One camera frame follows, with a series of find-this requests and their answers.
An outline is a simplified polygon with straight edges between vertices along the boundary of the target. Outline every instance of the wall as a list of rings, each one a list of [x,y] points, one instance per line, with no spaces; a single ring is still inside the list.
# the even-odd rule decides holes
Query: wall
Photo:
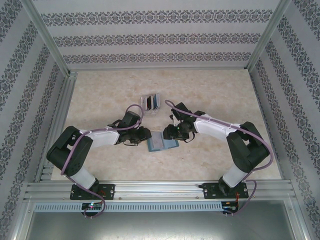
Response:
[[[18,0],[0,2],[0,240],[43,154],[64,76]]]
[[[35,0],[70,69],[244,67],[279,0]]]
[[[251,73],[282,173],[320,239],[320,1],[290,3]]]

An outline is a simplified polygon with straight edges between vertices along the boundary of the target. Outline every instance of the wire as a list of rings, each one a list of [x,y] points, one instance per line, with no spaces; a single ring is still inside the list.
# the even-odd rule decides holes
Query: wire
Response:
[[[250,202],[250,200],[253,198],[256,190],[257,190],[257,181],[256,180],[245,180],[246,182],[254,182],[254,188],[252,190],[252,193],[251,195],[249,196],[249,198],[247,199],[247,201],[245,201],[245,204],[237,211],[235,212],[233,215],[237,215],[239,214],[247,205],[248,203]]]
[[[236,202],[235,207],[238,207],[239,206],[239,193],[238,192],[236,192],[236,194],[235,194],[235,202]]]
[[[97,128],[97,129],[93,129],[93,130],[91,130],[91,131],[86,131],[86,132],[82,133],[82,134],[79,136],[79,138],[75,141],[75,143],[74,143],[74,145],[73,145],[73,147],[72,147],[72,149],[71,149],[71,151],[70,151],[70,153],[69,153],[69,155],[68,155],[68,157],[67,157],[67,159],[66,159],[66,161],[65,161],[65,163],[64,163],[64,165],[63,165],[63,168],[62,168],[60,174],[61,174],[61,175],[64,175],[64,174],[65,174],[66,168],[68,167],[68,164],[69,164],[69,162],[70,162],[70,159],[71,159],[72,155],[74,154],[77,145],[79,144],[80,140],[81,140],[84,136],[86,136],[87,134],[89,134],[89,133],[94,133],[94,132],[99,132],[99,131],[125,131],[125,130],[129,130],[129,129],[133,129],[133,128],[135,128],[136,126],[139,126],[140,123],[142,122],[143,117],[144,117],[144,110],[143,110],[143,108],[142,108],[140,105],[138,105],[138,104],[132,104],[132,105],[130,105],[130,106],[125,110],[125,112],[128,112],[128,110],[129,110],[130,108],[132,108],[132,107],[138,107],[138,108],[140,108],[140,110],[141,110],[141,117],[140,117],[139,121],[138,121],[136,124],[134,124],[134,125],[132,125],[132,126],[124,127],[124,128]],[[84,191],[86,191],[87,193],[92,194],[92,195],[94,195],[94,196],[96,196],[96,197],[98,197],[98,198],[101,199],[101,202],[102,202],[102,205],[103,205],[101,211],[98,212],[98,213],[97,213],[96,215],[94,215],[94,216],[87,216],[87,215],[86,215],[86,211],[88,210],[88,208],[86,208],[86,209],[84,210],[84,212],[83,212],[83,215],[84,215],[85,218],[90,218],[90,219],[96,218],[96,217],[98,217],[99,215],[101,215],[101,214],[105,211],[105,209],[106,209],[106,201],[105,201],[105,199],[104,199],[101,195],[99,195],[99,194],[97,194],[97,193],[95,193],[95,192],[93,192],[93,191],[90,191],[89,189],[86,189],[84,186],[82,186],[82,185],[80,185],[79,183],[77,183],[76,181],[74,181],[71,177],[69,177],[69,176],[67,176],[67,175],[66,175],[66,177],[67,177],[71,182],[73,182],[75,185],[77,185],[79,188],[81,188],[82,190],[84,190]]]
[[[267,148],[267,150],[269,151],[269,153],[270,153],[270,160],[269,160],[269,162],[268,162],[266,165],[261,166],[261,167],[256,167],[256,168],[254,168],[254,169],[253,169],[252,171],[250,171],[246,176],[244,176],[244,178],[243,178],[242,180],[246,180],[247,177],[249,177],[254,171],[265,169],[265,168],[269,167],[269,166],[272,164],[272,162],[273,162],[273,160],[274,160],[274,153],[273,153],[271,147],[269,146],[269,144],[268,144],[267,142],[265,142],[265,141],[264,141],[261,137],[259,137],[258,135],[254,134],[254,133],[252,133],[252,132],[250,132],[250,131],[247,131],[247,130],[245,130],[245,129],[242,129],[242,128],[240,128],[240,127],[233,126],[232,124],[228,124],[228,123],[225,123],[225,122],[223,122],[223,121],[219,121],[219,120],[217,120],[217,119],[213,119],[213,118],[209,118],[209,117],[204,117],[204,116],[198,116],[198,115],[195,115],[195,114],[193,114],[193,113],[180,110],[180,109],[176,108],[176,107],[175,107],[175,104],[174,104],[172,101],[170,101],[170,100],[165,100],[164,102],[165,102],[165,104],[167,104],[169,107],[171,107],[172,109],[174,109],[174,110],[176,110],[176,111],[178,111],[178,112],[180,112],[180,113],[187,114],[187,115],[189,115],[189,116],[196,117],[196,118],[199,118],[199,119],[203,119],[203,120],[206,120],[206,121],[211,121],[211,122],[214,122],[214,123],[217,123],[217,124],[221,124],[221,125],[226,126],[226,127],[228,127],[228,128],[232,128],[232,129],[239,130],[239,131],[241,131],[241,132],[243,132],[243,133],[245,133],[245,134],[248,134],[248,135],[256,138],[257,140],[259,140],[259,141]],[[236,215],[236,214],[238,214],[239,212],[241,212],[241,211],[248,205],[248,203],[250,202],[250,200],[252,199],[252,197],[254,196],[254,194],[255,194],[255,192],[256,192],[257,182],[256,182],[255,180],[246,180],[246,181],[247,181],[247,182],[254,182],[253,191],[252,191],[251,195],[249,196],[248,200],[247,200],[247,201],[245,202],[245,204],[243,205],[243,207],[240,208],[240,209],[239,209],[236,213],[234,213],[233,215]]]
[[[198,119],[203,119],[203,120],[206,120],[206,121],[211,121],[211,122],[214,122],[214,123],[217,123],[217,124],[221,124],[221,125],[226,126],[226,127],[228,127],[228,128],[232,128],[232,129],[239,130],[239,131],[241,131],[241,132],[243,132],[243,133],[245,133],[245,134],[248,134],[248,135],[254,137],[255,139],[258,139],[258,140],[268,149],[268,151],[269,151],[269,153],[270,153],[270,161],[269,161],[266,165],[264,165],[264,166],[254,168],[251,172],[249,172],[246,176],[244,176],[243,180],[247,179],[247,177],[249,177],[249,176],[252,174],[252,172],[257,171],[257,170],[262,170],[262,169],[265,169],[265,168],[269,167],[269,166],[272,164],[272,162],[274,161],[274,153],[273,153],[271,147],[269,146],[268,143],[265,142],[265,140],[263,140],[263,139],[262,139],[261,137],[259,137],[258,135],[254,134],[254,133],[252,133],[252,132],[250,132],[250,131],[247,131],[247,130],[245,130],[245,129],[242,129],[242,128],[240,128],[240,127],[233,126],[232,124],[228,124],[228,123],[225,123],[225,122],[223,122],[223,121],[219,121],[219,120],[214,119],[214,118],[209,118],[209,117],[204,117],[204,116],[198,116],[198,115],[195,115],[195,114],[193,114],[193,113],[180,110],[180,109],[176,108],[176,107],[175,107],[175,104],[174,104],[172,101],[170,101],[170,100],[165,100],[164,102],[165,102],[165,104],[167,104],[169,107],[171,107],[172,109],[174,109],[174,110],[176,110],[176,111],[178,111],[178,112],[180,112],[180,113],[187,114],[187,115],[189,115],[189,116],[196,117],[196,118],[198,118]]]

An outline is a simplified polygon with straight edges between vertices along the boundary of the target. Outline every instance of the gray metal panel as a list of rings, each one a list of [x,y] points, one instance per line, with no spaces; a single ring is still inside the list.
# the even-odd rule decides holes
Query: gray metal panel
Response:
[[[28,240],[292,240],[283,202],[255,201],[238,216],[218,212],[111,212],[96,219],[80,213],[32,217]]]
[[[80,213],[81,202],[41,202],[34,208],[35,213]],[[222,211],[220,201],[212,202],[108,202],[105,212],[108,213],[150,213],[150,212],[212,212]]]

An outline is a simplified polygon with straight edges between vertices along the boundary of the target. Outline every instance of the mounting plate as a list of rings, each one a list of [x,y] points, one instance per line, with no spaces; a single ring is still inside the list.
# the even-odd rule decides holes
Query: mounting plate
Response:
[[[205,182],[199,185],[199,188],[203,189],[204,199],[230,199],[233,198],[232,194],[225,196],[219,189],[219,183]],[[247,184],[240,182],[234,189],[234,198],[236,193],[239,194],[239,199],[247,199],[249,197]]]
[[[115,195],[114,184],[99,184],[97,193],[103,197],[104,200],[113,200]],[[99,200],[97,196],[94,196],[77,185],[73,184],[70,193],[70,200]]]

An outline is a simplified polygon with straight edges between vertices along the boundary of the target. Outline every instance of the floor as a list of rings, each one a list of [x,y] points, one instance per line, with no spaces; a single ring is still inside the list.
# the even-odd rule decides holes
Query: floor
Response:
[[[122,119],[126,108],[140,96],[160,93],[157,115],[142,125],[163,131],[171,124],[164,100],[183,102],[192,112],[201,110],[216,119],[255,124],[269,143],[267,131],[248,71],[239,70],[117,70],[80,72],[65,126],[91,130]],[[147,142],[137,147],[119,145],[91,149],[84,165],[99,180],[165,181],[218,180],[232,165],[229,147],[211,136],[197,134],[177,148],[149,152]],[[55,168],[52,180],[65,180]],[[277,163],[250,179],[281,179]]]

